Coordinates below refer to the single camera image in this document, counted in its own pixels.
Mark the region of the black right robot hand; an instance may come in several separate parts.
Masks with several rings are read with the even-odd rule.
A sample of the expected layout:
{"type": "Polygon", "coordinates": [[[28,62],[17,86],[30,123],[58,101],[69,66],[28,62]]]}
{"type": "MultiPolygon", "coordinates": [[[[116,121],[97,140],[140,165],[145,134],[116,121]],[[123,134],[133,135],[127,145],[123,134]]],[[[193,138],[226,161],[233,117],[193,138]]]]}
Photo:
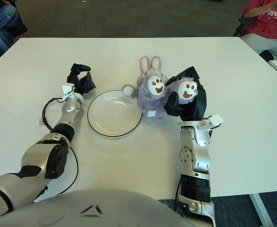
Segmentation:
{"type": "Polygon", "coordinates": [[[207,96],[193,66],[168,79],[165,86],[168,99],[164,109],[168,115],[179,116],[182,121],[200,121],[204,118],[207,96]]]}

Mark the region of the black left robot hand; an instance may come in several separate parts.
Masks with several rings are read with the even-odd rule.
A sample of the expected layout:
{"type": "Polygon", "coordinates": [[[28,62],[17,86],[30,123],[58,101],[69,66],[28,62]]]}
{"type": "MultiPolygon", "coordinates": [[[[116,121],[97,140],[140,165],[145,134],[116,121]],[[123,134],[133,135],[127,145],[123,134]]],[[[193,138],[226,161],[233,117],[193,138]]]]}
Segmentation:
{"type": "Polygon", "coordinates": [[[79,94],[86,94],[95,88],[95,84],[92,81],[90,74],[91,68],[86,65],[74,63],[70,69],[70,74],[67,77],[67,83],[74,85],[74,92],[79,94]],[[87,72],[87,74],[79,79],[78,75],[81,72],[87,72]]]}

